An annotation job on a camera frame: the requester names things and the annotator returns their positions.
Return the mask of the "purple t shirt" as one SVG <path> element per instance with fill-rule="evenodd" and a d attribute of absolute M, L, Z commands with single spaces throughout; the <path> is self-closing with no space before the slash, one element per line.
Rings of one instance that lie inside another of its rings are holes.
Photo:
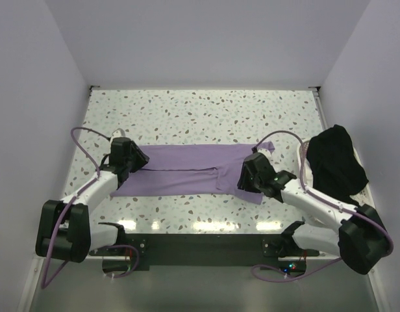
<path fill-rule="evenodd" d="M 112 197 L 228 194 L 260 205 L 261 193 L 237 187 L 252 144 L 146 145 L 142 169 L 112 192 Z"/>

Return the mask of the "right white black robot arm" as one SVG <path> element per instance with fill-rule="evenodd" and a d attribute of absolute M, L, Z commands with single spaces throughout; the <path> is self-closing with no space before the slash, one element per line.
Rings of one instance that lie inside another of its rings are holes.
<path fill-rule="evenodd" d="M 288 255 L 297 255 L 301 250 L 326 252 L 338 256 L 353 271 L 367 274 L 394 250 L 374 207 L 335 200 L 305 185 L 302 174 L 276 171 L 262 153 L 244 159 L 238 188 L 291 205 L 321 222 L 313 226 L 297 221 L 286 228 L 281 246 Z"/>

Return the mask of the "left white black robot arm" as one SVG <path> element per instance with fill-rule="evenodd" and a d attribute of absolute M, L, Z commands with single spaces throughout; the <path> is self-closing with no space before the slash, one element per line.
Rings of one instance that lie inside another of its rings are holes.
<path fill-rule="evenodd" d="M 134 141 L 114 138 L 110 145 L 108 164 L 97 167 L 96 173 L 79 190 L 44 203 L 35 244 L 36 255 L 80 263 L 92 250 L 105 248 L 112 255 L 122 254 L 126 247 L 124 227 L 101 222 L 91 225 L 90 213 L 129 175 L 142 169 L 149 157 Z"/>

